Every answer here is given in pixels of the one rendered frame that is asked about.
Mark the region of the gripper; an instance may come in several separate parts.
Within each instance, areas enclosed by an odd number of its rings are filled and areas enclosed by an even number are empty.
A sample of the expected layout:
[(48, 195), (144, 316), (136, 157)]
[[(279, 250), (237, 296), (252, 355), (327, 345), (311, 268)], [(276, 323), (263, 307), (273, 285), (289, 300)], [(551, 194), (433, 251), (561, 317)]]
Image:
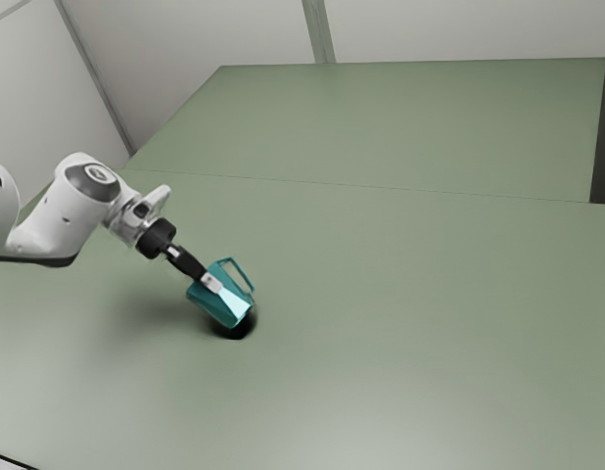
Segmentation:
[(218, 294), (221, 282), (183, 247), (170, 244), (176, 232), (176, 226), (168, 219), (158, 218), (138, 239), (137, 251), (146, 259), (155, 259), (164, 251), (167, 260), (181, 273)]

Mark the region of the teal faceted mug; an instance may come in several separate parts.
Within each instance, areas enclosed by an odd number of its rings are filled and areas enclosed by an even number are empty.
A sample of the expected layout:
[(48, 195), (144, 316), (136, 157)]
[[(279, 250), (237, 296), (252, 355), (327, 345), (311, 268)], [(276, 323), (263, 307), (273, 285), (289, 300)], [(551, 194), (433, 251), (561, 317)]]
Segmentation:
[[(243, 289), (225, 266), (232, 264), (243, 278), (247, 289)], [(240, 264), (233, 257), (220, 258), (207, 268), (208, 284), (194, 281), (185, 296), (194, 305), (201, 307), (210, 317), (227, 329), (236, 328), (255, 306), (255, 286)]]

